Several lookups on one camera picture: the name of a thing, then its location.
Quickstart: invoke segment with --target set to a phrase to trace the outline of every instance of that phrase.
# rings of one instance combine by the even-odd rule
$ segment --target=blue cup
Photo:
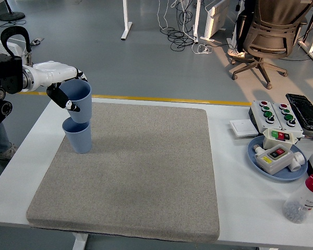
[[[85,123],[92,117],[92,88],[84,80],[72,79],[63,82],[59,88],[68,96],[73,104],[80,108],[80,112],[68,110],[76,123]]]
[[[72,117],[69,117],[63,122],[62,127],[76,153],[85,154],[92,149],[90,121],[76,123],[73,121]]]

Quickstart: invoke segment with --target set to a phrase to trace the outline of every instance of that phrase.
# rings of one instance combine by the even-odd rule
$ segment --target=black mesh chair
[[[264,62],[263,59],[278,59],[291,54],[300,27],[306,24],[305,15],[312,6],[313,0],[257,0],[254,17],[244,41],[244,50],[253,58],[233,57],[231,64],[235,64],[235,61],[249,64],[234,71],[232,79],[236,80],[236,74],[240,72],[258,68],[269,90],[272,85],[265,68],[279,71],[286,77],[287,70]]]

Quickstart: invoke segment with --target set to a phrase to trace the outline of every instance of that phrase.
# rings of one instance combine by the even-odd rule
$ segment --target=robotic arm
[[[21,34],[27,44],[27,65],[22,65],[22,59],[15,56],[7,46],[7,40]],[[0,123],[11,113],[12,104],[4,100],[6,92],[15,94],[18,92],[34,91],[39,86],[47,87],[47,95],[61,108],[79,112],[80,108],[74,105],[67,95],[59,88],[60,84],[70,79],[82,79],[86,76],[75,67],[48,61],[40,64],[32,64],[29,35],[23,27],[9,27],[1,34],[1,42],[10,56],[0,54]]]

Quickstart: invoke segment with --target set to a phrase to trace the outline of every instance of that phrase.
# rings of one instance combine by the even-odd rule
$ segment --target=blue plate
[[[274,175],[268,174],[267,172],[264,172],[260,166],[257,164],[256,159],[255,159],[255,151],[252,148],[255,144],[260,145],[260,147],[263,147],[263,139],[264,139],[264,135],[262,136],[258,136],[255,137],[254,139],[252,139],[248,145],[248,157],[250,159],[250,161],[252,162],[253,166],[261,173],[263,173],[265,176],[268,176],[270,178],[273,178],[275,180],[280,180],[280,181],[293,181],[296,179],[299,179],[300,177],[302,177],[304,175],[304,173],[306,173],[307,171],[307,159],[305,157],[305,155],[303,154],[303,152],[297,148],[295,145],[292,145],[291,147],[291,151],[293,153],[295,152],[301,152],[304,155],[305,158],[305,163],[302,165],[302,167],[295,172],[291,172],[289,170],[288,167],[283,168],[281,171],[275,173]]]

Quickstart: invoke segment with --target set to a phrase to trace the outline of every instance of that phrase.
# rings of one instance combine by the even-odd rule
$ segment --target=gray felt mat
[[[93,103],[92,143],[65,137],[27,212],[32,227],[169,241],[219,237],[202,109]]]

